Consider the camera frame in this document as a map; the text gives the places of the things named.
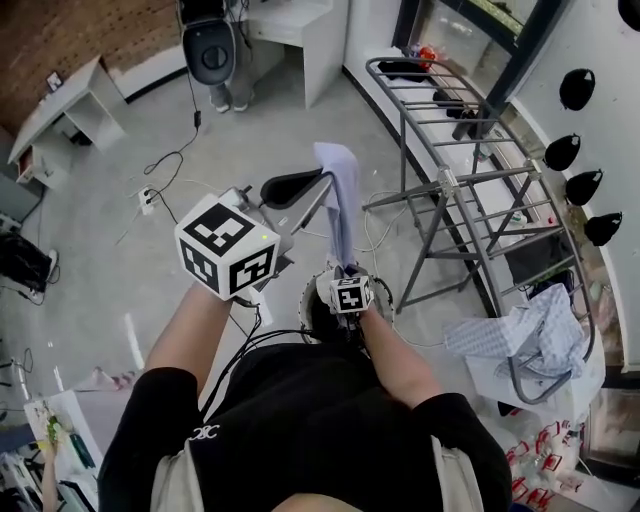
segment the black t-shirt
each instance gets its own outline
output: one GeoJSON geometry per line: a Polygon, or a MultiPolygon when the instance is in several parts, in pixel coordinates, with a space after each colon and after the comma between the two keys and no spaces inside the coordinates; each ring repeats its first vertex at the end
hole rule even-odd
{"type": "Polygon", "coordinates": [[[443,394],[410,410],[348,346],[252,351],[205,425],[195,377],[156,369],[134,387],[103,462],[100,510],[149,510],[159,460],[190,439],[206,510],[271,511],[313,493],[362,511],[441,511],[431,435],[469,456],[485,511],[507,511],[509,467],[467,400],[443,394]]]}

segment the concrete floor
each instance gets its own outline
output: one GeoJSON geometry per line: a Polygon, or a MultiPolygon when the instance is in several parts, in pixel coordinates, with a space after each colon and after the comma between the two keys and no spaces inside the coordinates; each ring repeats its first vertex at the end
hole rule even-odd
{"type": "MultiPolygon", "coordinates": [[[[195,89],[203,118],[200,135],[185,150],[178,180],[165,195],[178,218],[210,192],[204,185],[182,180],[196,180],[221,190],[251,184],[259,190],[272,176],[316,168],[313,143],[317,141],[344,144],[354,152],[361,165],[363,202],[374,192],[394,191],[399,185],[397,145],[343,76],[309,111],[304,108],[303,75],[296,58],[289,58],[257,85],[255,103],[243,114],[217,114],[208,103],[206,89],[199,85],[195,89]]],[[[142,356],[146,356],[191,283],[179,267],[173,222],[167,211],[158,206],[152,215],[132,222],[138,200],[127,197],[147,182],[156,186],[166,183],[175,170],[175,159],[150,177],[142,176],[142,170],[167,151],[181,147],[193,134],[186,77],[148,93],[128,111],[129,138],[107,154],[83,148],[66,186],[45,197],[40,247],[60,252],[61,279],[47,290],[44,305],[32,306],[16,294],[0,297],[0,333],[5,339],[0,359],[22,357],[25,347],[32,348],[35,365],[28,385],[34,395],[57,393],[60,386],[73,387],[95,366],[114,374],[135,369],[130,327],[142,356]],[[126,229],[127,236],[116,245],[126,229]]],[[[417,183],[412,171],[410,174],[409,184],[417,183]]],[[[369,226],[374,242],[399,211],[400,207],[389,206],[373,212],[369,226]]],[[[34,242],[39,214],[36,210],[23,229],[23,235],[34,242]]],[[[356,246],[368,248],[362,220],[361,214],[356,246]]],[[[308,229],[328,232],[323,210],[308,229]]],[[[443,247],[451,243],[447,235],[440,236],[443,247]]],[[[265,290],[274,317],[274,324],[267,329],[298,326],[300,294],[311,275],[324,265],[325,239],[301,233],[296,241],[290,253],[296,264],[265,290]]],[[[419,248],[419,237],[407,212],[376,252],[381,277],[396,300],[419,248]]],[[[357,257],[373,271],[370,253],[359,252],[357,257]]],[[[460,262],[428,260],[415,293],[451,284],[464,272],[460,262]]],[[[233,314],[250,329],[253,319],[249,312],[234,307],[233,314]]],[[[396,325],[432,363],[445,389],[475,401],[464,362],[440,345],[443,323],[469,316],[485,316],[473,287],[410,306],[396,325]]],[[[240,330],[230,322],[210,383],[243,341],[240,330]]],[[[3,377],[6,380],[8,375],[0,374],[0,380],[3,377]]],[[[0,399],[7,396],[6,391],[0,390],[5,393],[0,399]]],[[[21,393],[13,391],[9,400],[19,405],[21,393]]]]}

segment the gray metal rack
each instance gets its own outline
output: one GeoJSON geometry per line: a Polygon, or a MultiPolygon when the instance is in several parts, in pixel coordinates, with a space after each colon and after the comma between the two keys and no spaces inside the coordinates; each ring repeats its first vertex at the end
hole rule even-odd
{"type": "MultiPolygon", "coordinates": [[[[579,320],[582,321],[586,318],[589,320],[589,345],[584,356],[585,362],[591,356],[593,345],[595,341],[595,322],[593,319],[593,313],[591,310],[588,289],[586,286],[586,280],[584,276],[584,270],[580,262],[580,257],[575,245],[575,242],[571,236],[571,233],[567,229],[560,213],[558,206],[549,192],[549,187],[545,182],[542,173],[538,167],[536,161],[534,161],[527,149],[520,142],[518,137],[513,131],[504,124],[500,116],[494,111],[494,109],[485,101],[485,99],[458,73],[448,67],[446,64],[425,59],[414,59],[405,57],[381,57],[371,59],[366,64],[367,72],[373,77],[375,82],[380,86],[385,95],[391,100],[394,106],[400,113],[400,193],[394,194],[383,200],[376,201],[364,207],[365,210],[371,208],[377,208],[383,205],[389,205],[399,202],[406,202],[414,218],[414,223],[420,236],[422,238],[422,249],[418,257],[418,261],[415,264],[411,278],[407,284],[407,287],[402,294],[399,304],[397,305],[397,311],[400,313],[406,306],[416,304],[418,302],[430,299],[442,293],[446,293],[452,290],[463,290],[471,281],[474,274],[480,270],[483,271],[489,295],[493,302],[496,314],[498,316],[504,316],[507,314],[505,311],[504,297],[510,293],[517,291],[519,288],[533,284],[545,276],[548,276],[554,271],[559,271],[566,268],[574,268],[577,276],[577,282],[570,295],[581,291],[586,304],[587,313],[579,320]],[[429,65],[428,71],[424,72],[412,72],[412,73],[383,73],[378,68],[378,64],[381,62],[399,62],[399,63],[417,63],[429,65]],[[384,80],[384,77],[422,77],[425,81],[423,83],[416,83],[415,85],[391,85],[384,80]],[[455,85],[449,85],[450,82],[455,80],[455,85]],[[449,100],[444,101],[404,101],[401,99],[396,91],[402,91],[407,89],[427,89],[446,92],[450,97],[449,100]],[[434,119],[425,120],[418,119],[413,113],[424,110],[462,110],[473,111],[474,115],[471,118],[462,119],[434,119]],[[469,133],[475,134],[469,137],[464,137],[461,140],[449,140],[444,142],[434,142],[430,140],[429,135],[425,132],[423,127],[425,125],[434,124],[460,124],[468,123],[471,128],[469,133]],[[484,138],[484,133],[488,132],[488,129],[494,125],[500,126],[500,128],[507,134],[507,138],[484,138]],[[419,141],[422,143],[427,153],[430,155],[434,164],[438,168],[438,179],[435,182],[424,184],[412,189],[406,189],[406,173],[407,173],[407,126],[415,133],[419,141]],[[478,163],[480,157],[480,145],[492,144],[498,147],[500,144],[512,143],[517,146],[519,151],[523,155],[524,165],[522,167],[507,168],[503,170],[489,171],[489,172],[477,172],[478,163]],[[445,158],[440,153],[440,148],[458,144],[473,144],[473,167],[471,174],[456,175],[452,172],[449,165],[447,165],[445,158]],[[519,190],[514,193],[513,205],[507,210],[503,210],[497,213],[487,214],[482,204],[480,196],[475,189],[475,186],[480,183],[485,183],[492,180],[501,180],[507,177],[516,175],[526,176],[524,183],[521,184],[519,190]],[[541,201],[525,204],[524,198],[533,183],[538,183],[541,190],[544,193],[545,198],[541,201]],[[465,199],[463,197],[463,189],[469,190],[472,199],[465,199]],[[435,206],[426,209],[417,209],[415,200],[420,197],[430,196],[434,199],[435,206]],[[479,217],[474,217],[469,209],[469,204],[474,203],[480,213],[479,217]],[[524,228],[518,230],[508,230],[507,226],[513,218],[513,214],[518,211],[525,211],[527,209],[536,208],[542,205],[549,205],[558,221],[558,225],[549,227],[533,227],[524,228]],[[449,208],[457,208],[462,222],[458,223],[445,223],[444,217],[449,208]],[[427,229],[424,229],[423,222],[420,218],[421,214],[433,213],[431,222],[427,229]],[[502,222],[497,230],[492,229],[489,220],[494,218],[503,217],[502,222]],[[477,223],[482,222],[486,226],[488,235],[481,236],[478,231],[477,223]],[[464,226],[466,232],[469,235],[469,240],[464,240],[462,243],[458,243],[447,247],[446,249],[433,250],[433,242],[436,234],[439,231],[451,230],[464,226]],[[496,248],[501,237],[509,235],[524,235],[525,237],[520,241],[509,245],[507,247],[496,248]],[[507,253],[513,252],[517,249],[525,247],[534,242],[538,242],[544,238],[562,235],[566,236],[568,244],[571,248],[571,255],[564,258],[561,261],[555,262],[549,265],[544,271],[531,276],[530,278],[514,283],[513,286],[506,290],[500,290],[496,280],[495,270],[493,268],[493,261],[507,253]],[[469,251],[469,246],[473,247],[473,251],[469,251]],[[471,266],[469,274],[461,282],[451,286],[436,290],[432,293],[422,295],[420,297],[411,298],[411,291],[418,278],[420,269],[424,264],[425,259],[451,259],[451,260],[468,260],[475,262],[471,266]]],[[[522,387],[522,372],[521,370],[530,364],[533,360],[540,357],[541,354],[536,354],[533,357],[528,358],[525,361],[520,361],[516,356],[509,358],[509,368],[511,372],[511,380],[515,391],[523,402],[527,404],[538,404],[547,400],[553,393],[555,393],[565,382],[571,378],[571,372],[567,372],[561,377],[554,380],[554,382],[546,388],[539,396],[529,397],[524,392],[522,387]]]]}

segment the power strip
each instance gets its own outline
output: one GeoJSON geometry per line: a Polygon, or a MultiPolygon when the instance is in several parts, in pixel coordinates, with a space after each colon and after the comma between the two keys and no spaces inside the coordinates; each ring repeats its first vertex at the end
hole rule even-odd
{"type": "Polygon", "coordinates": [[[140,199],[140,209],[142,210],[143,215],[151,215],[155,208],[155,202],[151,202],[149,199],[151,196],[151,192],[149,191],[149,187],[144,187],[140,192],[138,192],[138,199],[140,199]]]}

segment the brick wall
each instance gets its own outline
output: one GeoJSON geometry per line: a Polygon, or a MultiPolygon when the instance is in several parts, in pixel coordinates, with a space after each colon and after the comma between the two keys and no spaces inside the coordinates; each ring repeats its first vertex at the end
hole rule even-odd
{"type": "Polygon", "coordinates": [[[0,0],[0,125],[18,132],[53,71],[100,54],[124,72],[178,42],[174,0],[0,0]]]}

